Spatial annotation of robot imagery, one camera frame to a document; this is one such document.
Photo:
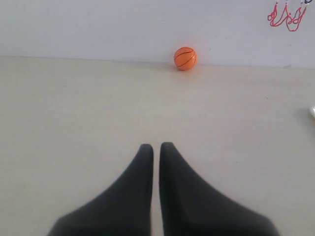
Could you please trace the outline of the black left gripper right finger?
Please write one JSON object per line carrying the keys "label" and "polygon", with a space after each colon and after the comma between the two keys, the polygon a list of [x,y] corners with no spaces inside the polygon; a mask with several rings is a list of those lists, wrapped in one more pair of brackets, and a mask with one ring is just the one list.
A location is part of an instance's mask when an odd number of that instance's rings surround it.
{"label": "black left gripper right finger", "polygon": [[171,142],[160,147],[159,196],[166,236],[279,235],[267,217],[208,184]]}

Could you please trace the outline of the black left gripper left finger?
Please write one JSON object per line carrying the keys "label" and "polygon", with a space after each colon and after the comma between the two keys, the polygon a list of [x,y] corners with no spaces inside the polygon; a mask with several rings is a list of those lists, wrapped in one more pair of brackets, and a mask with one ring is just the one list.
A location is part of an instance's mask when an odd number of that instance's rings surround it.
{"label": "black left gripper left finger", "polygon": [[142,144],[129,166],[104,192],[56,221],[50,236],[149,236],[154,152]]}

